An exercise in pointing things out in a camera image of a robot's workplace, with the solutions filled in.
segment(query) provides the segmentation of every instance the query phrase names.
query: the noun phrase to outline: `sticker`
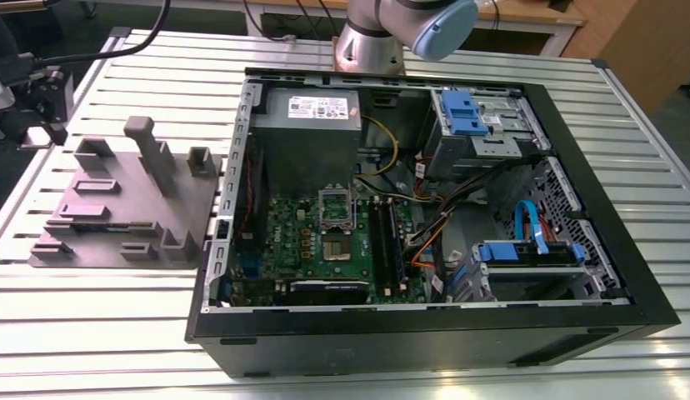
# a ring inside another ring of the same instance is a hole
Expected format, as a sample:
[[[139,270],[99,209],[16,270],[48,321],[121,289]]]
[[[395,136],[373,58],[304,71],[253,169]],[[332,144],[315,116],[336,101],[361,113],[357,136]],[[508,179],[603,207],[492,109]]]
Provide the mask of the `sticker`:
[[[452,253],[448,255],[448,262],[455,263],[463,257],[463,253],[459,250],[452,250]]]
[[[413,166],[413,175],[416,175],[416,178],[424,179],[424,171],[425,171],[425,165],[421,162],[417,162]]]
[[[439,292],[439,294],[444,292],[444,283],[441,282],[441,280],[439,279],[439,277],[436,275],[433,275],[433,278],[432,278],[432,286],[436,289],[436,291]]]
[[[500,118],[499,117],[484,115],[484,116],[480,117],[480,119],[483,119],[484,123],[496,123],[497,125],[500,125]]]
[[[348,119],[347,99],[340,97],[291,97],[288,100],[288,118]]]

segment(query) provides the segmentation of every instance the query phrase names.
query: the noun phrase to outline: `motherboard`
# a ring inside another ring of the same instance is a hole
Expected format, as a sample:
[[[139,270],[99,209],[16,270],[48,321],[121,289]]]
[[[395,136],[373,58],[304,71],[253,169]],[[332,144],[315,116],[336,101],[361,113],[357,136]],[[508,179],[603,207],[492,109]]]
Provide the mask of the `motherboard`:
[[[312,301],[313,293],[349,285],[337,291],[363,303],[424,303],[423,274],[401,255],[412,230],[407,201],[351,199],[339,189],[317,197],[272,197],[264,251],[237,257],[243,301],[269,306],[285,291],[291,298],[305,291]]]

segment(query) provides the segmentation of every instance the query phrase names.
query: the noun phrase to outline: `ram slot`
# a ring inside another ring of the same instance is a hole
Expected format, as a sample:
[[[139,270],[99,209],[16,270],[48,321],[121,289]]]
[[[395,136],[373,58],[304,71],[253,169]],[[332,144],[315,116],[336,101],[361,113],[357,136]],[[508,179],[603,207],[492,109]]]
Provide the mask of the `ram slot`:
[[[388,253],[393,256],[393,271],[396,273],[396,282],[401,288],[405,284],[407,276],[404,274],[404,259],[401,258],[401,240],[399,237],[399,219],[395,210],[393,202],[387,204],[387,217],[389,219],[387,226],[389,227],[389,234],[387,235]]]
[[[387,252],[385,205],[377,199],[369,201],[367,209],[369,219],[369,246],[372,249],[372,273],[377,293],[392,294],[393,265],[392,255]]]

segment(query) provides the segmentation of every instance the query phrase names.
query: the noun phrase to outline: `slotted aluminum surface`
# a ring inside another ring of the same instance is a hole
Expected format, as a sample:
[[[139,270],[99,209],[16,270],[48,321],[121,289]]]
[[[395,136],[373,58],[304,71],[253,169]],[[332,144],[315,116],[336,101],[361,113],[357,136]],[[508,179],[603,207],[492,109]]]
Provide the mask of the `slotted aluminum surface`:
[[[117,46],[141,42],[144,35],[135,31]],[[405,64],[409,75],[547,85],[681,325],[555,367],[233,381],[183,341],[192,271],[28,266],[83,136],[105,137],[117,151],[135,150],[121,138],[123,122],[129,115],[147,115],[172,152],[209,146],[225,156],[244,67],[331,69],[325,43],[164,32],[139,55],[97,68],[71,121],[71,139],[48,151],[5,218],[0,397],[690,399],[690,179],[624,93],[611,86],[613,77],[581,60],[475,52],[436,63],[407,53]]]

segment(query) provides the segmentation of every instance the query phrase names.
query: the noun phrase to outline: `floor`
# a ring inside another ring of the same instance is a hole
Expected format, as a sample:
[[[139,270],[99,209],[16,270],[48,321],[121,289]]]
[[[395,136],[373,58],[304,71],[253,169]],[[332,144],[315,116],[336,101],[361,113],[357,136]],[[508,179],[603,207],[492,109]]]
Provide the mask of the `floor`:
[[[75,2],[61,2],[53,10],[64,39],[32,48],[43,57],[95,52],[112,27],[129,26],[148,29],[157,15],[153,7],[100,4],[97,17],[88,20]],[[324,22],[323,18],[315,19],[315,23],[317,34],[321,37],[328,36],[329,23]],[[341,23],[337,21],[337,28],[341,28]],[[287,33],[295,33],[301,38],[315,36],[307,21],[300,17],[265,16],[264,29],[273,37]],[[245,34],[244,16],[240,12],[173,8],[164,30],[243,35]],[[72,67],[77,81],[87,68],[88,65]],[[681,91],[671,96],[664,107],[652,115],[652,122],[690,169],[690,99]],[[19,152],[9,143],[0,142],[0,207],[29,160],[29,152]]]

